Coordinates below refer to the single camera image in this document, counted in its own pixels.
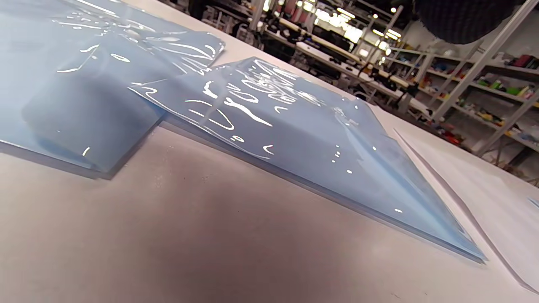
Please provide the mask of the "person's left hand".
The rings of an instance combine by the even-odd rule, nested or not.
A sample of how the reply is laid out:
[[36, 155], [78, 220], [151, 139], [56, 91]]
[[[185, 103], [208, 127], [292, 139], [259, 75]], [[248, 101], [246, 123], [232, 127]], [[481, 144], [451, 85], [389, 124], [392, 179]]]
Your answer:
[[414, 13], [433, 36], [451, 44], [475, 42], [510, 17], [520, 0], [414, 0]]

